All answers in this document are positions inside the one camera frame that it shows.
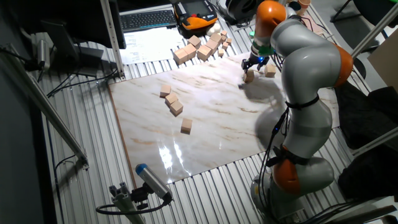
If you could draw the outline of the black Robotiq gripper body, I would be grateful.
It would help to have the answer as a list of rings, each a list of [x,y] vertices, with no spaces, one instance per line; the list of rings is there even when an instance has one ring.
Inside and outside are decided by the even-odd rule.
[[[265,58],[270,59],[269,56],[261,56],[261,55],[260,55],[260,56],[257,56],[257,55],[255,55],[255,54],[251,53],[248,59],[250,60],[251,65],[257,65],[257,64],[261,64],[261,62],[262,62]]]

